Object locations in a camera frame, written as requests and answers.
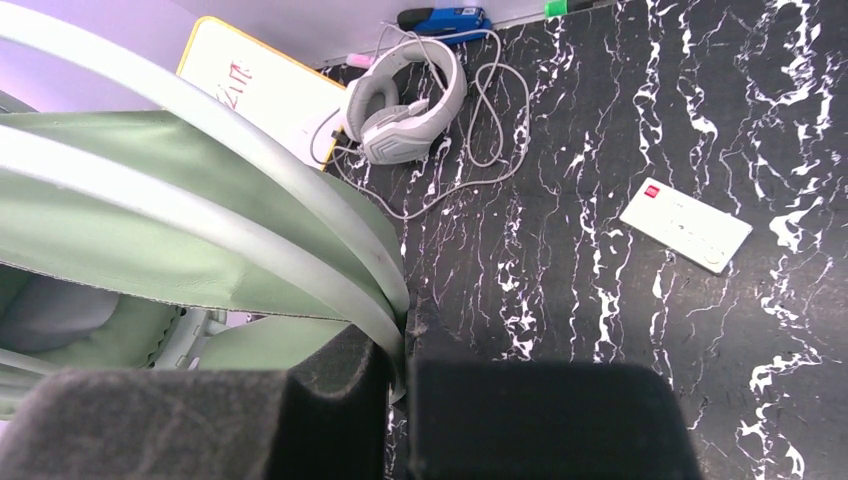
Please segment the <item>mint green headphones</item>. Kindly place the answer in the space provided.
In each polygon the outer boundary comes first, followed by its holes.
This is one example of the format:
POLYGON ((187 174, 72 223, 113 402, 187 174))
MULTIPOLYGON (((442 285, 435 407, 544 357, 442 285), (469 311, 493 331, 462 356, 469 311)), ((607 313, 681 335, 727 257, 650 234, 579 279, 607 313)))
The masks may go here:
POLYGON ((12 3, 1 35, 152 111, 1 117, 1 416, 63 368, 290 369, 355 326, 406 392, 398 239, 349 185, 190 83, 12 3))

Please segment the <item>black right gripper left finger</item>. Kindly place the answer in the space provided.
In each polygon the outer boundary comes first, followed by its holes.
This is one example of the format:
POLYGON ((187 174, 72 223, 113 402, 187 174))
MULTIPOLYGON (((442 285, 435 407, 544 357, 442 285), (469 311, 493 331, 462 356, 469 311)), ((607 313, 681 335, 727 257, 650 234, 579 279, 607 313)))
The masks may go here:
POLYGON ((282 371, 65 370, 1 437, 5 479, 379 479, 389 363, 347 327, 282 371))

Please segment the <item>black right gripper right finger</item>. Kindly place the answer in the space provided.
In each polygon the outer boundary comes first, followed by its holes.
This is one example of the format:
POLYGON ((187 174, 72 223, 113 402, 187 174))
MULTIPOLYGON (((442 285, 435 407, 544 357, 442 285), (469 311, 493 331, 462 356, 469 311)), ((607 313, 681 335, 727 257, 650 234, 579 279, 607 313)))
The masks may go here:
POLYGON ((482 358, 419 302, 407 327, 414 479, 698 479, 670 387, 638 365, 482 358))

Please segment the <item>grey white headphones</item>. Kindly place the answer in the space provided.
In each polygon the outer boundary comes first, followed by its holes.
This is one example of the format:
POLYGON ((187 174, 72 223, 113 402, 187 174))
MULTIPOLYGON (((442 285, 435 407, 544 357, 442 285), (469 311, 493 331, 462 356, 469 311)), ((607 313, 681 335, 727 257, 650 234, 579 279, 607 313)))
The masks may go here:
POLYGON ((360 144, 368 161, 396 165, 419 160, 459 114, 467 95, 465 71, 443 42, 423 38, 402 43, 382 56, 345 90, 340 115, 346 135, 360 144), (446 79, 438 102, 400 101, 394 76, 406 66, 434 64, 446 79))

